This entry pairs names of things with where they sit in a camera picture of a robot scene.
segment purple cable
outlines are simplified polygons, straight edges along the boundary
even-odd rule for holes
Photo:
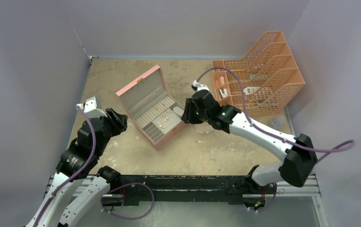
[[[143,215],[141,215],[141,216],[138,216],[138,217],[134,217],[134,218],[130,218],[130,217],[125,217],[125,216],[121,216],[121,215],[118,215],[118,214],[114,214],[114,213],[108,211],[107,209],[105,209],[104,204],[103,204],[103,202],[102,202],[102,200],[101,200],[102,210],[103,210],[105,213],[107,213],[107,214],[110,214],[110,215],[112,215],[112,216],[115,216],[115,217],[118,217],[118,218],[121,218],[121,219],[125,219],[125,220],[137,220],[137,219],[141,219],[141,218],[147,216],[147,215],[151,212],[152,208],[154,207],[155,198],[154,198],[154,193],[152,192],[151,188],[149,188],[149,187],[146,186],[145,184],[143,184],[143,183],[137,183],[137,182],[127,183],[127,184],[122,185],[122,186],[120,186],[120,187],[117,187],[117,188],[115,188],[115,189],[113,189],[113,190],[110,190],[108,193],[113,193],[113,192],[115,192],[115,191],[117,191],[117,190],[119,190],[119,189],[121,189],[121,188],[130,186],[130,185],[133,185],[133,184],[142,185],[142,186],[146,187],[146,188],[148,189],[148,191],[151,193],[152,203],[151,203],[150,208],[148,209],[148,211],[147,211],[145,214],[143,214]]]
[[[223,67],[213,67],[213,68],[210,68],[210,69],[206,70],[205,72],[203,72],[203,73],[199,76],[199,78],[197,79],[197,82],[200,81],[200,79],[201,79],[207,72],[209,72],[209,71],[211,71],[211,70],[225,70],[225,71],[229,72],[230,74],[232,74],[232,76],[234,76],[235,79],[238,81],[239,86],[240,86],[240,89],[241,89],[241,92],[243,92],[243,90],[244,90],[244,89],[243,89],[243,84],[242,84],[242,82],[239,80],[239,78],[236,76],[236,74],[233,73],[231,70],[229,70],[229,69],[227,69],[227,68],[223,68]],[[257,125],[255,125],[255,124],[251,121],[251,118],[247,115],[246,99],[245,99],[245,98],[242,98],[242,100],[243,100],[243,112],[244,112],[244,114],[245,114],[248,122],[250,123],[250,125],[252,125],[255,129],[259,130],[260,132],[262,132],[262,133],[264,133],[264,134],[266,134],[266,135],[268,135],[268,136],[274,137],[274,138],[276,138],[276,139],[278,139],[278,140],[282,140],[282,141],[284,141],[284,142],[286,142],[286,143],[289,143],[289,144],[291,144],[291,145],[293,145],[293,146],[296,146],[296,147],[298,147],[298,148],[300,148],[300,149],[307,150],[307,151],[313,151],[313,152],[330,154],[330,153],[336,153],[336,152],[342,152],[342,151],[349,150],[349,149],[353,148],[353,147],[356,145],[356,142],[355,142],[354,140],[348,140],[348,141],[345,141],[345,142],[343,142],[343,143],[335,146],[333,149],[316,149],[316,148],[308,148],[308,147],[302,146],[302,145],[300,145],[300,144],[297,144],[297,143],[295,143],[295,142],[289,141],[289,140],[287,140],[287,139],[285,139],[285,138],[283,138],[283,137],[281,137],[281,136],[278,136],[278,135],[272,134],[272,133],[270,133],[270,132],[267,132],[267,131],[261,129],[260,127],[258,127]],[[323,160],[325,157],[326,157],[326,155],[322,156],[322,157],[318,160],[318,162],[319,162],[320,160]]]
[[[321,156],[319,159],[318,159],[318,161],[317,161],[317,163],[318,162],[320,162],[320,161],[322,161],[324,158],[326,158],[328,155],[330,155],[331,153],[327,153],[327,154],[324,154],[323,156]]]
[[[275,200],[275,196],[276,196],[276,191],[278,190],[278,185],[276,183],[273,183],[273,196],[271,198],[271,200],[269,200],[268,204],[266,204],[262,209],[257,210],[257,212],[263,212],[264,210],[268,209],[269,206],[273,203],[273,201]]]
[[[95,136],[95,131],[94,131],[94,127],[92,126],[92,123],[90,121],[90,119],[87,117],[86,113],[84,113],[84,111],[82,109],[80,109],[79,106],[76,106],[76,109],[78,112],[80,112],[81,115],[83,115],[83,117],[86,119],[88,126],[90,127],[91,130],[91,136],[92,136],[92,148],[91,148],[91,153],[90,156],[88,157],[88,159],[86,160],[86,162],[83,164],[83,166],[81,166],[80,169],[78,169],[71,177],[69,177],[66,181],[64,181],[61,185],[59,185],[58,187],[56,187],[56,189],[51,193],[51,197],[47,199],[47,201],[45,202],[44,206],[42,207],[42,209],[40,210],[37,218],[35,219],[34,225],[33,227],[36,227],[38,225],[38,222],[40,221],[42,215],[44,214],[46,208],[49,206],[49,204],[51,203],[52,199],[56,196],[56,194],[61,190],[62,187],[64,187],[68,182],[70,182],[71,180],[73,180],[77,175],[79,175],[87,166],[88,164],[91,162],[91,159],[95,153],[95,147],[97,145],[97,141],[96,141],[96,136]]]

